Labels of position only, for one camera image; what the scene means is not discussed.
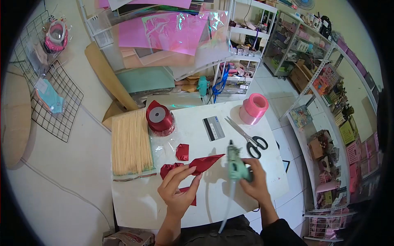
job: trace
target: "pink ribbon roll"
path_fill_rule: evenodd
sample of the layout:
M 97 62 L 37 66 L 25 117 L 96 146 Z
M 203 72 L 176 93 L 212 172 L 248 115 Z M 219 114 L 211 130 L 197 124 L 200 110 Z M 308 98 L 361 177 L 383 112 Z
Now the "pink ribbon roll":
M 255 125 L 268 109 L 268 100 L 259 93 L 253 93 L 243 101 L 240 118 L 248 125 Z

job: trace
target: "electric fan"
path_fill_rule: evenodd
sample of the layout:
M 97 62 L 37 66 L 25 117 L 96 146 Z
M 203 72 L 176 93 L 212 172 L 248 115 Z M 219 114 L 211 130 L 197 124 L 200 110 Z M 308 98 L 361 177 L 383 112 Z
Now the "electric fan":
M 299 20 L 302 20 L 299 15 L 299 8 L 311 10 L 315 7 L 315 0 L 293 0 L 293 3 L 298 7 L 294 16 Z

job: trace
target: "black sleeve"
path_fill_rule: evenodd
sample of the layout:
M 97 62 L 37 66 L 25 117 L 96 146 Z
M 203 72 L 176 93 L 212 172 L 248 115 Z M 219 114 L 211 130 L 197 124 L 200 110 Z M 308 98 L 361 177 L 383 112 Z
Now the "black sleeve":
M 292 229 L 290 229 L 289 224 L 284 219 L 278 219 L 274 223 L 264 228 L 261 231 L 260 236 L 263 239 L 264 246 L 307 245 Z

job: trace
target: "glue gun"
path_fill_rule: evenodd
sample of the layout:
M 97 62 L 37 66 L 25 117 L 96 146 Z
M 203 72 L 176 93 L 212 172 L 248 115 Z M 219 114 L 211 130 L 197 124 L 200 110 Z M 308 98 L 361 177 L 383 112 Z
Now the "glue gun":
M 230 140 L 230 143 L 227 147 L 227 166 L 229 169 L 229 178 L 231 180 L 230 196 L 229 196 L 229 203 L 227 204 L 226 213 L 219 229 L 219 233 L 223 231 L 223 228 L 226 225 L 227 216 L 229 215 L 229 211 L 230 211 L 230 204 L 232 200 L 234 200 L 234 196 L 235 196 L 236 182 L 242 178 L 247 180 L 248 182 L 251 182 L 253 180 L 252 173 L 249 171 L 249 169 L 245 166 L 245 163 L 240 158 L 240 150 L 241 149 L 237 148 L 233 144 L 232 140 Z

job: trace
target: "hand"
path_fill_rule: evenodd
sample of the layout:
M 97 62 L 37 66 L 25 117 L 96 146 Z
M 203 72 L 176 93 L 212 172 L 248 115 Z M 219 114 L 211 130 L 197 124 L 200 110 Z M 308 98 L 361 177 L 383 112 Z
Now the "hand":
M 162 184 L 157 189 L 157 192 L 167 204 L 167 215 L 181 219 L 186 213 L 186 210 L 196 196 L 202 174 L 194 177 L 188 191 L 180 192 L 178 186 L 182 180 L 195 170 L 195 166 L 189 168 L 189 165 L 174 168 L 168 172 Z
M 246 194 L 253 197 L 258 201 L 260 205 L 265 203 L 272 203 L 271 196 L 268 193 L 267 182 L 266 182 L 266 172 L 261 167 L 258 159 L 249 158 L 242 159 L 245 164 L 249 164 L 253 170 L 253 181 L 248 183 L 248 181 L 241 179 L 240 185 Z

